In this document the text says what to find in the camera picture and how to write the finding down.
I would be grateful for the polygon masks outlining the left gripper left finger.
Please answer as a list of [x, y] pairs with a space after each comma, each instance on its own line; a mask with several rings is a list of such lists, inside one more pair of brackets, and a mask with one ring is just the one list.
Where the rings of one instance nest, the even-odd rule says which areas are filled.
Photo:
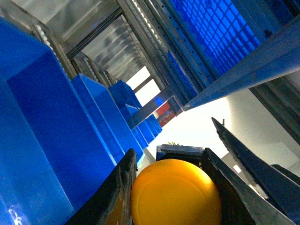
[[131, 225], [130, 196], [136, 171], [136, 153], [129, 149], [96, 193], [66, 224]]

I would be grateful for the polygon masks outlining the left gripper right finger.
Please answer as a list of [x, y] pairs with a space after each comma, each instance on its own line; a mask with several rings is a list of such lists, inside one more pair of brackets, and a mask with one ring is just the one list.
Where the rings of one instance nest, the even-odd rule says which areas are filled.
[[260, 197], [211, 149], [202, 153], [202, 169], [221, 198], [222, 225], [289, 225], [291, 220]]

